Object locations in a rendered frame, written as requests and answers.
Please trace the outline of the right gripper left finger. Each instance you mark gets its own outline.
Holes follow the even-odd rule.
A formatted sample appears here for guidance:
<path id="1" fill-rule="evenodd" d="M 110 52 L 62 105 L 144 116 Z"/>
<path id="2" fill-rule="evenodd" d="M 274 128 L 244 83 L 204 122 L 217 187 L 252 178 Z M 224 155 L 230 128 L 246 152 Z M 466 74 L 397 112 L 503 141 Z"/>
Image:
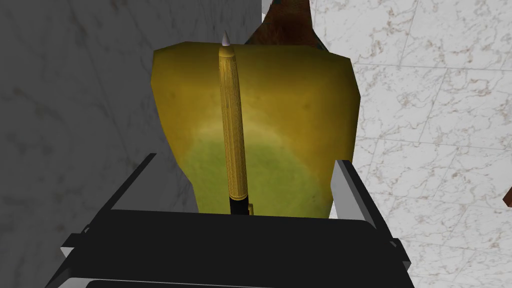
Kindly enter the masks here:
<path id="1" fill-rule="evenodd" d="M 82 233 L 86 233 L 93 223 L 97 222 L 97 219 L 105 214 L 107 211 L 111 210 L 114 205 L 121 199 L 124 193 L 128 190 L 128 188 L 134 183 L 134 181 L 140 176 L 140 174 L 144 171 L 144 169 L 148 166 L 148 164 L 152 161 L 152 159 L 156 156 L 156 153 L 149 153 L 148 156 L 136 167 L 136 169 L 130 174 L 130 176 L 123 182 L 123 184 L 111 195 L 111 197 L 107 200 L 107 202 L 101 207 L 101 209 L 95 214 L 93 219 L 89 224 L 85 226 L 85 228 L 81 231 Z"/>

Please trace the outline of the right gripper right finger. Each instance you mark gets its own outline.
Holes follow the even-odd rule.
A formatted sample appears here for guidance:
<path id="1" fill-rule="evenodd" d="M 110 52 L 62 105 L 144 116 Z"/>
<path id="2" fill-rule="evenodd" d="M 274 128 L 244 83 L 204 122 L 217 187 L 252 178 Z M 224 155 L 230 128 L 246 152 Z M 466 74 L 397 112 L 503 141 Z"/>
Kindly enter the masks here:
<path id="1" fill-rule="evenodd" d="M 382 214 L 350 161 L 335 161 L 331 191 L 338 219 L 365 221 L 385 239 L 393 239 Z"/>

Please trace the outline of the yellow green block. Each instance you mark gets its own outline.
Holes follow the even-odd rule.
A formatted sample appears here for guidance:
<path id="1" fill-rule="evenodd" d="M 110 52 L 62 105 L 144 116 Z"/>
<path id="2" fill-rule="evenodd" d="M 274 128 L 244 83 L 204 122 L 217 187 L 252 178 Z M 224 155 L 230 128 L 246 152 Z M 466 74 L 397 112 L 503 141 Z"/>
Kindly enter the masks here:
<path id="1" fill-rule="evenodd" d="M 230 212 L 219 43 L 155 50 L 151 88 L 198 211 Z M 256 215 L 328 218 L 337 160 L 353 160 L 361 96 L 350 59 L 310 46 L 232 46 Z"/>

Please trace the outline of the gold pen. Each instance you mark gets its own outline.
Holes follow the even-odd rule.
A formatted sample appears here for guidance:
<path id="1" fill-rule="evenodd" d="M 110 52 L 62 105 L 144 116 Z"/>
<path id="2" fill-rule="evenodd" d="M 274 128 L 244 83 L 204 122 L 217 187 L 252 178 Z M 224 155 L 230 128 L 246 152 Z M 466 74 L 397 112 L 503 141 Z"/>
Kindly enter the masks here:
<path id="1" fill-rule="evenodd" d="M 232 215 L 253 215 L 249 202 L 241 93 L 236 55 L 225 31 L 218 50 L 220 107 Z"/>

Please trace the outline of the dark brown object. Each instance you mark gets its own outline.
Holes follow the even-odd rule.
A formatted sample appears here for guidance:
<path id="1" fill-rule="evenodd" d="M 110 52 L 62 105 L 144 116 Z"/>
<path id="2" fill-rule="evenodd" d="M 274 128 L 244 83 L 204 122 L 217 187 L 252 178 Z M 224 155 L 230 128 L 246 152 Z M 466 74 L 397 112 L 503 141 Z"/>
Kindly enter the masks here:
<path id="1" fill-rule="evenodd" d="M 308 46 L 327 50 L 314 31 L 309 0 L 272 0 L 262 24 L 245 44 Z"/>

